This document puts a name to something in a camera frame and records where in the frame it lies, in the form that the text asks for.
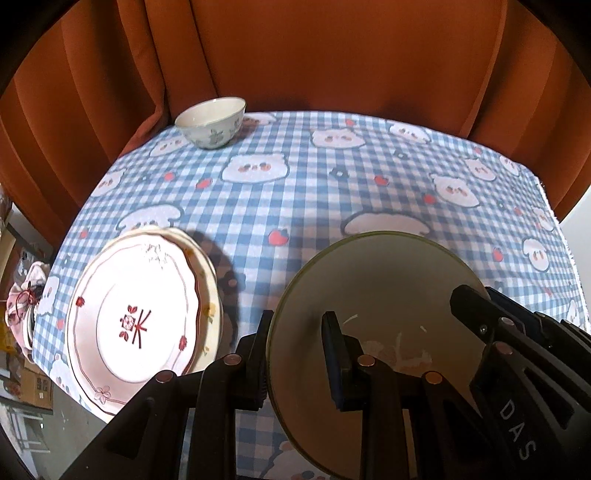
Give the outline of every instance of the red string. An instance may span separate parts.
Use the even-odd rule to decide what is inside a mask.
[[[27,297],[27,299],[24,302],[21,302],[21,298],[22,298],[23,295],[25,295]],[[31,282],[28,283],[27,288],[25,290],[23,290],[22,292],[20,292],[17,295],[15,306],[17,308],[17,319],[18,319],[18,321],[15,322],[15,323],[18,323],[18,322],[22,321],[22,317],[19,314],[19,308],[18,308],[18,306],[21,303],[25,303],[27,306],[28,305],[36,305],[37,303],[39,303],[39,299],[35,296],[35,294],[33,293],[33,290],[31,289]]]

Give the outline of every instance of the gingham tablecloth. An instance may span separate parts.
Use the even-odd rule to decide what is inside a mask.
[[[105,243],[136,226],[176,226],[209,254],[225,311],[220,354],[256,330],[295,273],[346,235],[424,235],[484,284],[530,310],[589,328],[568,247],[538,178],[469,141],[333,112],[247,114],[214,151],[168,128],[120,158],[64,240],[39,306],[33,357],[86,406],[64,354],[70,296]],[[291,448],[268,403],[236,418],[238,474],[323,475]]]

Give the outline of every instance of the floor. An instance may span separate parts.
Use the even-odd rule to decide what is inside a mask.
[[[58,480],[74,459],[106,425],[54,386],[53,415],[43,415],[41,436],[51,453],[33,453],[39,476]]]

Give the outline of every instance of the orange upholstery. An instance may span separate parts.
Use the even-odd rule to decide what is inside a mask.
[[[538,174],[559,217],[591,179],[591,89],[515,0],[80,0],[0,99],[0,182],[57,246],[118,155],[223,95],[474,140]]]

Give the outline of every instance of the plate rim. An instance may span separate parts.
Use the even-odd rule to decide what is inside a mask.
[[[423,236],[414,235],[412,233],[406,233],[406,232],[395,232],[395,231],[391,231],[391,230],[375,230],[375,231],[372,231],[372,232],[357,233],[355,235],[351,235],[351,236],[342,238],[342,239],[336,241],[334,244],[330,244],[328,247],[326,247],[325,249],[321,250],[315,256],[313,256],[310,260],[308,260],[306,262],[306,264],[290,280],[290,282],[286,286],[285,290],[281,294],[281,297],[279,299],[279,302],[277,303],[277,307],[275,308],[275,311],[273,312],[273,317],[271,318],[271,324],[269,326],[269,334],[267,336],[267,344],[265,345],[265,357],[266,357],[265,363],[266,363],[266,367],[267,367],[267,391],[268,391],[268,394],[269,394],[269,400],[271,402],[271,406],[273,408],[273,412],[275,413],[275,415],[277,417],[277,420],[279,421],[279,424],[281,425],[281,428],[283,429],[283,432],[285,433],[285,436],[287,437],[287,439],[289,440],[289,442],[293,445],[293,447],[297,450],[297,452],[305,460],[307,460],[308,462],[310,462],[312,465],[314,465],[315,467],[317,467],[321,471],[323,471],[325,473],[328,473],[329,475],[335,476],[336,478],[343,478],[343,480],[355,480],[355,479],[344,478],[343,476],[341,476],[341,474],[336,473],[336,472],[333,472],[330,468],[328,468],[328,467],[326,467],[324,465],[321,465],[319,462],[317,462],[316,460],[314,460],[302,448],[302,446],[295,440],[295,438],[291,434],[289,428],[285,424],[285,419],[281,415],[281,410],[279,409],[279,407],[277,405],[277,399],[275,398],[275,394],[273,392],[272,380],[271,380],[271,355],[270,355],[270,350],[271,350],[271,343],[272,343],[272,339],[273,339],[273,333],[274,333],[274,330],[276,328],[276,323],[277,323],[275,319],[279,317],[282,309],[284,308],[284,304],[286,302],[286,298],[291,294],[291,291],[293,290],[293,288],[295,287],[295,285],[301,280],[301,277],[304,275],[304,273],[306,273],[311,267],[313,267],[315,264],[317,264],[322,258],[324,258],[329,253],[331,253],[334,250],[336,250],[338,247],[341,247],[343,245],[346,245],[346,244],[348,244],[350,242],[353,242],[355,240],[358,240],[358,239],[361,239],[361,238],[367,238],[367,237],[370,237],[370,236],[405,236],[407,238],[416,239],[416,240],[419,240],[419,241],[421,241],[423,243],[426,243],[426,244],[429,244],[431,246],[437,247],[443,253],[447,254],[452,259],[454,259],[457,263],[463,265],[468,271],[470,271],[472,273],[472,275],[474,275],[474,277],[482,285],[482,290],[484,292],[486,292],[486,289],[485,289],[484,284],[482,283],[482,280],[480,279],[480,277],[478,277],[478,275],[476,275],[476,273],[469,267],[469,265],[467,265],[460,257],[458,257],[451,250],[449,250],[449,249],[445,248],[444,246],[438,244],[437,242],[434,242],[433,240],[430,240],[430,239],[425,238]]]

